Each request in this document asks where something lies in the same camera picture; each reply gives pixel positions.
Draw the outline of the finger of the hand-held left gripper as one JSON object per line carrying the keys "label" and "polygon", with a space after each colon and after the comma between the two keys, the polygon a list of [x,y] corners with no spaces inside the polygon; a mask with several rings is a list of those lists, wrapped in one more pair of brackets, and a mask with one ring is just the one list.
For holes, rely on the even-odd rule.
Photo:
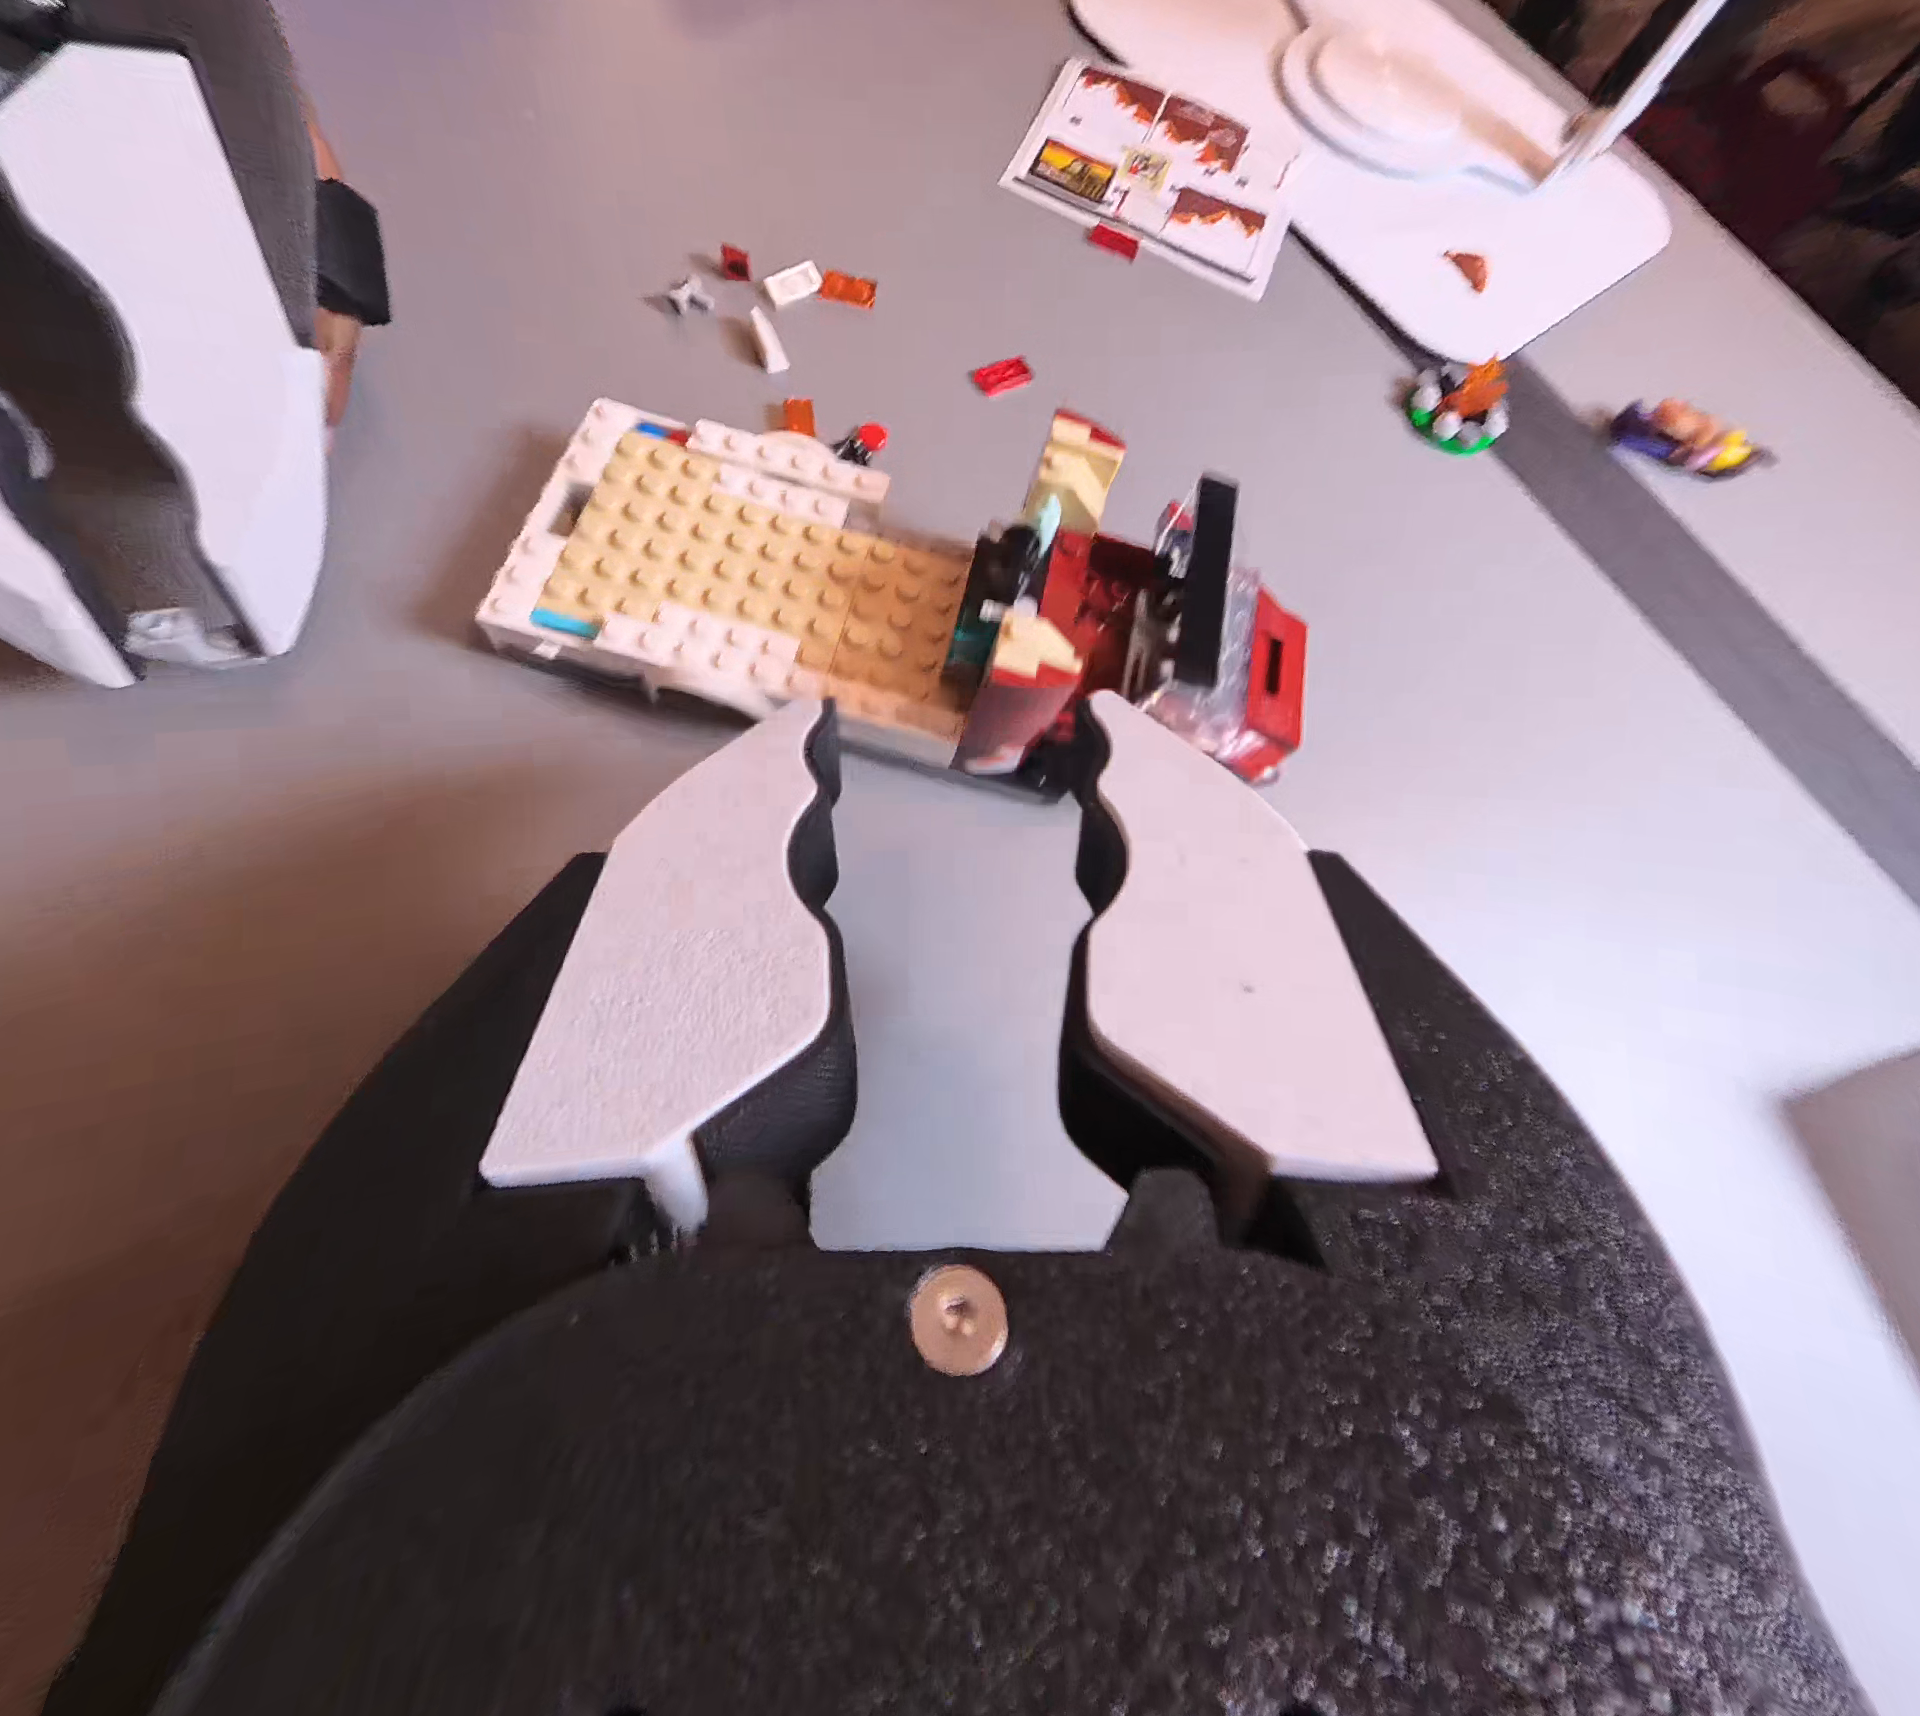
{"label": "finger of the hand-held left gripper", "polygon": [[11,647],[100,690],[128,690],[141,670],[128,618],[109,599],[54,512],[45,435],[3,397],[3,637]]}
{"label": "finger of the hand-held left gripper", "polygon": [[298,646],[328,535],[325,355],[302,346],[188,57],[64,44],[6,93],[4,214],[109,314],[121,404],[186,498],[255,660]]}

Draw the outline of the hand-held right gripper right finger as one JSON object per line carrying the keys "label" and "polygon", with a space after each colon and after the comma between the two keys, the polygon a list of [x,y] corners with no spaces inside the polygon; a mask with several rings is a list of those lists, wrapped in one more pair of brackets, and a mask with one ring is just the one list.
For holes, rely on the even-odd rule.
{"label": "hand-held right gripper right finger", "polygon": [[1293,1183],[1427,1189],[1421,1105],[1313,850],[1250,783],[1117,693],[1079,709],[1085,759],[1060,1041],[1068,1138],[1118,1187],[1196,1175],[1229,1240]]}

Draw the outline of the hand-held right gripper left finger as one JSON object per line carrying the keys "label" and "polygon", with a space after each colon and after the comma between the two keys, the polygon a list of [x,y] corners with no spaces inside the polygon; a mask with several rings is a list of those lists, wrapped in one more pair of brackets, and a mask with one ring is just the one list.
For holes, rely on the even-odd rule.
{"label": "hand-held right gripper left finger", "polygon": [[788,701],[612,839],[481,1153],[495,1189],[637,1181],[701,1230],[726,1178],[802,1205],[852,1130],[834,701]]}

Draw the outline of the light grey plate brick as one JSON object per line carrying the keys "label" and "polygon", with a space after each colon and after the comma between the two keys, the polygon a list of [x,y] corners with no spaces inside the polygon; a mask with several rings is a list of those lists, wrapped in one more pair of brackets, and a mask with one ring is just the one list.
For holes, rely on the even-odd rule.
{"label": "light grey plate brick", "polygon": [[130,662],[219,670],[256,660],[236,624],[214,624],[186,605],[135,612],[127,618],[122,653]]}

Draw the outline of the tan white red brick vehicle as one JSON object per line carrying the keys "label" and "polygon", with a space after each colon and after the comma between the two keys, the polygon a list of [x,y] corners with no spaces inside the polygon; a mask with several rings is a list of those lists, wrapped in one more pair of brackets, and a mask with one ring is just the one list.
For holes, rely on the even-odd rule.
{"label": "tan white red brick vehicle", "polygon": [[[1303,744],[1308,626],[1237,564],[1239,488],[1205,474],[1147,541],[1107,530],[1127,444],[1059,409],[1016,513],[977,538],[885,519],[891,476],[821,438],[596,400],[474,624],[498,653],[760,720],[832,701],[843,740],[1044,800],[1110,693],[1241,781]],[[1030,599],[964,613],[983,534],[1047,541]]]}

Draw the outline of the grey desk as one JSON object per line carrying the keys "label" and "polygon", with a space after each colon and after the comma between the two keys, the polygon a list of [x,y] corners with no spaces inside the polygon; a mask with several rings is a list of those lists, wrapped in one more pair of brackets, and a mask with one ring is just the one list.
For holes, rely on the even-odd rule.
{"label": "grey desk", "polygon": [[[1783,1100],[1916,1050],[1916,907],[1501,458],[1412,438],[1291,244],[1248,304],[997,176],[1062,0],[275,0],[385,222],[295,653],[96,692],[4,666],[4,1712],[90,1618],[248,1236],[390,1043],[726,726],[483,647],[596,397],[780,397],[666,282],[721,242],[877,280],[790,311],[797,392],[971,534],[1055,408],[1200,469],[1310,627],[1277,791],[1529,1048],[1657,1222],[1879,1712],[1916,1712],[1916,1374]],[[1025,358],[1027,388],[972,370]]]}

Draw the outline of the person's left hand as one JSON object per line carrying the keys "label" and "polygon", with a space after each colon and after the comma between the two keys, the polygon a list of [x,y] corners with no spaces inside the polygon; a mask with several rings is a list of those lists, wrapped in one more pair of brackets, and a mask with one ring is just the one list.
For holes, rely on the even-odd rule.
{"label": "person's left hand", "polygon": [[[316,180],[326,183],[345,181],[340,157],[326,139],[316,106],[307,93],[300,93],[300,110],[314,157]],[[326,372],[325,423],[328,438],[332,438],[347,417],[365,329],[365,322],[352,314],[323,304],[314,309],[314,346],[323,354]]]}

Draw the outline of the brick campfire build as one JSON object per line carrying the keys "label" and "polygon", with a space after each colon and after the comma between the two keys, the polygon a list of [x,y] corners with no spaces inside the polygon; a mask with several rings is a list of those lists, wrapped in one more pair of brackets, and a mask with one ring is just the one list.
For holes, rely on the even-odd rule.
{"label": "brick campfire build", "polygon": [[1509,390],[1509,367],[1501,358],[1430,366],[1404,394],[1404,421],[1438,454],[1480,456],[1511,430]]}

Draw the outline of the white paper bag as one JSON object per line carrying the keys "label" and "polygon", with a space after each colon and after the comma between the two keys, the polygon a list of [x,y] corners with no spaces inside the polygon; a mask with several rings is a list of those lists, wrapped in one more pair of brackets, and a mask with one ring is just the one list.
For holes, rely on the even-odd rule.
{"label": "white paper bag", "polygon": [[1893,1329],[1918,1355],[1918,1052],[1802,1087],[1785,1116]]}

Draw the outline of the purple brick minifigure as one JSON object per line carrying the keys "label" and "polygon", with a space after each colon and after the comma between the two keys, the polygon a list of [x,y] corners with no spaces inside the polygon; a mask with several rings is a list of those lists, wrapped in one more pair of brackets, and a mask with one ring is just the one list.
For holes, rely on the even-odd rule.
{"label": "purple brick minifigure", "polygon": [[1607,438],[1623,454],[1704,482],[1736,480],[1775,461],[1773,449],[1745,428],[1680,397],[1625,405],[1611,417]]}

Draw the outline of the printed sticker sheet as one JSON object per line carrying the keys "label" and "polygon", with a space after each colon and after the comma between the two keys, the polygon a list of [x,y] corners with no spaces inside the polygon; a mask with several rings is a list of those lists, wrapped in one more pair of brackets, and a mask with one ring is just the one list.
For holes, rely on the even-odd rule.
{"label": "printed sticker sheet", "polygon": [[1085,232],[1109,222],[1140,254],[1260,301],[1291,230],[1305,133],[1245,121],[1109,59],[1067,59],[998,177]]}

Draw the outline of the white booklet stand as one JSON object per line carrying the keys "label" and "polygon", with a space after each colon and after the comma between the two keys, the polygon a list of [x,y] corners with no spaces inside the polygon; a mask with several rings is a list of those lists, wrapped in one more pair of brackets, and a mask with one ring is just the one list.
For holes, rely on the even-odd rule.
{"label": "white booklet stand", "polygon": [[[1305,133],[1293,225],[1419,347],[1511,358],[1657,257],[1670,219],[1619,146],[1735,0],[1691,0],[1571,112],[1441,0],[1068,0],[1114,59]],[[1474,293],[1445,259],[1492,264]]]}

